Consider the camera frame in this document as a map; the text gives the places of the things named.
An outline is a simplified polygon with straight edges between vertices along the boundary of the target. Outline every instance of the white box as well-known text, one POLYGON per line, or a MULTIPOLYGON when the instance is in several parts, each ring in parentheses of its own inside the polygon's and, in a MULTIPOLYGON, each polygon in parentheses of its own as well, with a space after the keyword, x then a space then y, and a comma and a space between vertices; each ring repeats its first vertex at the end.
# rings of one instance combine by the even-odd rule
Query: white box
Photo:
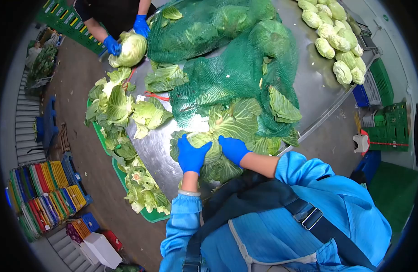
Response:
POLYGON ((101 264, 116 269, 122 262, 120 255, 103 234, 92 232, 84 239, 84 242, 101 264))

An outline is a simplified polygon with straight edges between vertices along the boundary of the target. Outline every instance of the strap buckle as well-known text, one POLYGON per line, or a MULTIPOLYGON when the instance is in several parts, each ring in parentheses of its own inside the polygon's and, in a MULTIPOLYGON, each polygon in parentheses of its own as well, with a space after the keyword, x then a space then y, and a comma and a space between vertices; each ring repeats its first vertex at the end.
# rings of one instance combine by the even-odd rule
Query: strap buckle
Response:
POLYGON ((310 231, 316 225, 316 223, 324 216, 320 209, 313 206, 310 202, 309 204, 312 206, 312 208, 310 208, 307 212, 300 212, 293 216, 293 218, 308 231, 310 231))

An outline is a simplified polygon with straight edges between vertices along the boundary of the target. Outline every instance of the blue glove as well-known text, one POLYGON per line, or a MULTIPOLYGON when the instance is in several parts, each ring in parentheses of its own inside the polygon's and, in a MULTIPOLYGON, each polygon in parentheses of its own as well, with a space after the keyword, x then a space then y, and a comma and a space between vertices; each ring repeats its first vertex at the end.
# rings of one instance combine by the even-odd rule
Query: blue glove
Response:
POLYGON ((252 152, 247 149, 244 142, 235 138, 224 138, 223 135, 218 137, 218 142, 223 148, 223 154, 231 160, 235 165, 241 167, 239 163, 245 154, 252 152))
POLYGON ((179 148, 179 165, 183 172, 194 171, 200 176, 200 168, 203 166, 206 153, 212 147, 212 142, 208 142, 200 148, 193 147, 186 134, 184 134, 177 141, 177 147, 179 148))
POLYGON ((119 44, 112 36, 106 37, 103 44, 108 48, 108 52, 114 56, 118 56, 122 51, 122 45, 119 44))
POLYGON ((135 23, 133 23, 133 29, 135 30, 136 34, 142 35, 147 39, 150 28, 147 25, 146 17, 147 15, 137 15, 135 23))

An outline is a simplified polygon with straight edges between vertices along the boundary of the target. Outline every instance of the red plastic crate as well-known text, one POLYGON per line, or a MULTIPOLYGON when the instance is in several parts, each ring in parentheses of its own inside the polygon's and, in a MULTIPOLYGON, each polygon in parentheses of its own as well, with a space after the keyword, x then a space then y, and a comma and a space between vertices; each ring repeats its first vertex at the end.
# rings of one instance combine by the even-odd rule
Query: red plastic crate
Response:
POLYGON ((109 241, 109 243, 115 249, 115 251, 119 251, 123 247, 123 244, 117 239, 114 232, 112 232, 112 231, 101 231, 100 233, 102 233, 106 237, 106 239, 109 241))

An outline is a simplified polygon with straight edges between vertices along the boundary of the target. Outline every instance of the blue sleeve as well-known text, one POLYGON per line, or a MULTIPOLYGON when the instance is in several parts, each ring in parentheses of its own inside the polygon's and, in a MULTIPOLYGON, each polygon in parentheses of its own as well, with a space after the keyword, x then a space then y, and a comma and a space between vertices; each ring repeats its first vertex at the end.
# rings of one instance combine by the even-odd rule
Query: blue sleeve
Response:
POLYGON ((200 228, 202 202, 198 196, 179 194, 171 203, 171 218, 167 222, 167 238, 161 243, 160 271, 181 271, 186 247, 200 228))
POLYGON ((276 178, 290 186, 306 186, 325 175, 334 176, 331 167, 320 159, 307 160, 300 153, 290 151, 280 157, 276 178))

